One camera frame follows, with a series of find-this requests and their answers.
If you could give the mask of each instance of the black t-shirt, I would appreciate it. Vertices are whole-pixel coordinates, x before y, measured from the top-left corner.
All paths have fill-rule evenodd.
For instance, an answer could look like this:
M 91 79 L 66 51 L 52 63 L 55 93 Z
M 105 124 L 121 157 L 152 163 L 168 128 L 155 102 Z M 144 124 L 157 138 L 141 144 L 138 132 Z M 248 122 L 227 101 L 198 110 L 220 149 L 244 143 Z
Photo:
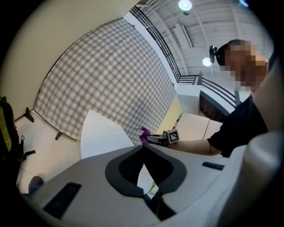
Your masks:
M 252 96 L 249 96 L 225 118 L 220 130 L 208 142 L 222 151 L 221 155 L 230 157 L 236 147 L 248 144 L 252 138 L 265 132 L 267 127 L 252 101 Z

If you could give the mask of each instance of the checkered fabric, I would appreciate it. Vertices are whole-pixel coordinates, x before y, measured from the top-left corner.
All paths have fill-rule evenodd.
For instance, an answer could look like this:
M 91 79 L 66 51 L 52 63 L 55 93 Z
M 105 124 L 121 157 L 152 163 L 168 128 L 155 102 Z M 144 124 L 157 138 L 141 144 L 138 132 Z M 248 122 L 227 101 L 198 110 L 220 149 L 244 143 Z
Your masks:
M 88 110 L 121 125 L 133 144 L 141 126 L 155 133 L 176 95 L 161 60 L 127 21 L 92 30 L 58 59 L 43 82 L 36 112 L 79 139 Z

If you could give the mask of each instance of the man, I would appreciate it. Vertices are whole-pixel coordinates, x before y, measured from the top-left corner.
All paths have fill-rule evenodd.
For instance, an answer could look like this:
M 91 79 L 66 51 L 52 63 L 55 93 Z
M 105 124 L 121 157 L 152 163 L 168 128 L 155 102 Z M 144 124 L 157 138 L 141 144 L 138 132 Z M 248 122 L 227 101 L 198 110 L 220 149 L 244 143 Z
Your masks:
M 226 117 L 220 130 L 211 138 L 199 141 L 178 141 L 171 149 L 230 157 L 234 148 L 246 145 L 255 136 L 267 132 L 267 127 L 253 102 L 261 82 L 268 74 L 268 61 L 249 41 L 235 39 L 219 48 L 217 61 L 242 86 L 251 87 L 252 94 Z

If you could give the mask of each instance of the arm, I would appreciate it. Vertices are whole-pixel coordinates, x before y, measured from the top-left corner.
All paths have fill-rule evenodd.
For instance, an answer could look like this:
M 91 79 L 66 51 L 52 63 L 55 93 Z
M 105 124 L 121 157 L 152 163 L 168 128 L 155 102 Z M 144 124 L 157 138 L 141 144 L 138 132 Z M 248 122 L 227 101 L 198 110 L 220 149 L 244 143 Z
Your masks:
M 170 144 L 169 148 L 187 153 L 202 155 L 217 155 L 222 153 L 221 151 L 211 146 L 207 140 L 177 141 L 176 143 Z

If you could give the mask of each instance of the ceiling light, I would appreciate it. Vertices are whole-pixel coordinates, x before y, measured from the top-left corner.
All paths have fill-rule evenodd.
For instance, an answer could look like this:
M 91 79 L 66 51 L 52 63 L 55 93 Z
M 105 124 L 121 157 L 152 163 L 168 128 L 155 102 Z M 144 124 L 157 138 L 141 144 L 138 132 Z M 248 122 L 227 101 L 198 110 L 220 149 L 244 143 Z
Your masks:
M 205 66 L 211 66 L 212 65 L 209 58 L 204 58 L 202 62 L 203 62 L 203 65 L 205 65 Z
M 240 3 L 241 3 L 242 5 L 244 5 L 245 7 L 249 7 L 249 4 L 247 4 L 247 3 L 245 2 L 245 0 L 240 0 Z
M 192 8 L 192 4 L 188 0 L 180 0 L 178 6 L 184 11 L 189 11 Z

